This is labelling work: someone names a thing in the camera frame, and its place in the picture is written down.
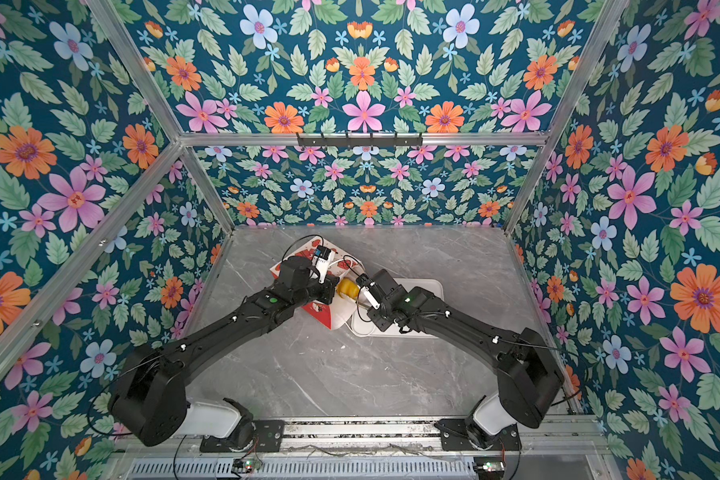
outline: cardboard box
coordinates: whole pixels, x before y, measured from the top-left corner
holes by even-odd
[[[320,237],[314,236],[294,251],[288,252],[288,256],[305,256],[311,260],[315,255],[317,246],[320,245],[320,243]],[[334,261],[341,259],[344,255],[349,255],[346,251],[338,248],[336,245],[328,242],[327,240],[324,245],[333,250]],[[350,268],[354,268],[358,273],[362,273],[362,268],[357,264],[357,262],[351,259],[338,262],[332,266],[328,272],[339,278],[346,276],[350,280],[354,280],[357,276],[350,270]],[[269,271],[272,272],[272,276],[277,278],[280,271],[280,263],[278,262],[270,268]],[[350,317],[352,317],[356,307],[353,299],[336,293],[333,297],[333,302],[330,305],[324,305],[319,302],[311,302],[304,305],[302,308],[305,312],[314,316],[318,322],[322,323],[330,330],[336,330],[344,325]]]

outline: leaf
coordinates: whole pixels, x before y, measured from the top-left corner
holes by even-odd
[[[696,394],[699,396],[698,407],[701,410],[714,408],[720,410],[720,377],[714,373],[703,373],[697,383]]]

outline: marble surface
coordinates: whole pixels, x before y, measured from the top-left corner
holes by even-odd
[[[538,330],[500,229],[288,227],[235,231],[230,255],[192,331],[272,282],[269,267],[300,236],[317,233],[369,273],[435,278],[454,308],[493,325]],[[256,417],[466,415],[496,391],[495,375],[440,339],[357,337],[298,310],[195,379],[188,395],[234,398]]]

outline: floral wallpaper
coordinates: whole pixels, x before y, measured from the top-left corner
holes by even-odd
[[[0,2],[0,334],[164,143],[84,5]]]
[[[116,437],[89,406],[124,431],[96,396],[133,346],[182,335],[223,239],[176,162],[0,384],[0,478],[101,476]]]
[[[518,254],[626,478],[720,478],[720,0],[628,8],[585,94]]]

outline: wire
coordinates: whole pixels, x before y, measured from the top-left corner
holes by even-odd
[[[176,451],[173,453],[173,477],[176,480],[179,480],[179,477],[176,475],[176,456],[179,455],[179,449],[181,448],[181,444],[184,443],[185,438],[186,438],[186,435],[184,435],[181,438],[181,442],[179,442],[179,446],[176,447]]]

